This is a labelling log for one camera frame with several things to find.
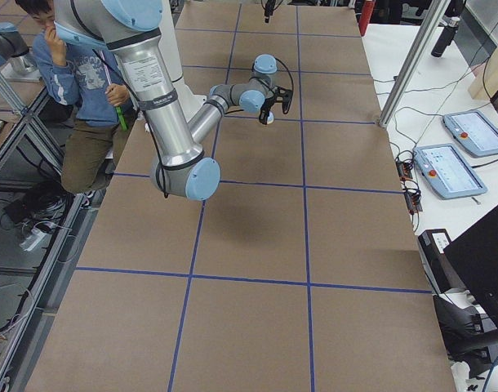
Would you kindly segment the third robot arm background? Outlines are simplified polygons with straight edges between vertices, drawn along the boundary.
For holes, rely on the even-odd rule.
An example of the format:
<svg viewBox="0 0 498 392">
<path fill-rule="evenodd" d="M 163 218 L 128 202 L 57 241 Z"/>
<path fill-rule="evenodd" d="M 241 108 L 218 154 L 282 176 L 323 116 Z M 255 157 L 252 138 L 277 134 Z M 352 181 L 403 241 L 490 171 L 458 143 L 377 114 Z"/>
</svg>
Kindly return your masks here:
<svg viewBox="0 0 498 392">
<path fill-rule="evenodd" d="M 38 69 L 16 26 L 11 22 L 0 22 L 0 67 L 6 64 L 19 76 L 27 76 Z"/>
</svg>

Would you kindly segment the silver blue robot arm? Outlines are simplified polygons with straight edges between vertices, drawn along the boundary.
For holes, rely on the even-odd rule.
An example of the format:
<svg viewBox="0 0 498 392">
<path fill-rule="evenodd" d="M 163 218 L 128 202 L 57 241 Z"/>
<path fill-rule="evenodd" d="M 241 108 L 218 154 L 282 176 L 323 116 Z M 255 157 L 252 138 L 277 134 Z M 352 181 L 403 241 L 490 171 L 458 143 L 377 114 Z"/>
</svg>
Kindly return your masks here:
<svg viewBox="0 0 498 392">
<path fill-rule="evenodd" d="M 160 1 L 56 1 L 56 32 L 69 44 L 111 51 L 122 77 L 150 127 L 158 156 L 151 179 L 165 194 L 206 200 L 220 183 L 220 166 L 201 145 L 208 132 L 238 106 L 258 113 L 261 123 L 278 94 L 277 60 L 255 58 L 251 78 L 242 84 L 220 84 L 191 118 L 179 100 L 160 50 L 163 5 Z"/>
</svg>

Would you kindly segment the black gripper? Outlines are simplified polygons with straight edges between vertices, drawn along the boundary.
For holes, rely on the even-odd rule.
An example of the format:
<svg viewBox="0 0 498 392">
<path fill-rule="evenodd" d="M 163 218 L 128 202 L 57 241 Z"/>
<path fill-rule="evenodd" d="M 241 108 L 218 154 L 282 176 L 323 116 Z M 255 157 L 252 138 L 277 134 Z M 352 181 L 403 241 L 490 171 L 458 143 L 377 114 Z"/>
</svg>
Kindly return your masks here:
<svg viewBox="0 0 498 392">
<path fill-rule="evenodd" d="M 260 114 L 258 117 L 258 121 L 261 124 L 270 124 L 270 111 L 274 104 L 275 104 L 274 96 L 265 99 L 264 103 L 260 107 Z"/>
<path fill-rule="evenodd" d="M 265 23 L 269 23 L 271 17 L 273 16 L 274 9 L 276 7 L 276 1 L 275 0 L 264 0 L 261 2 L 261 6 L 264 10 Z"/>
</svg>

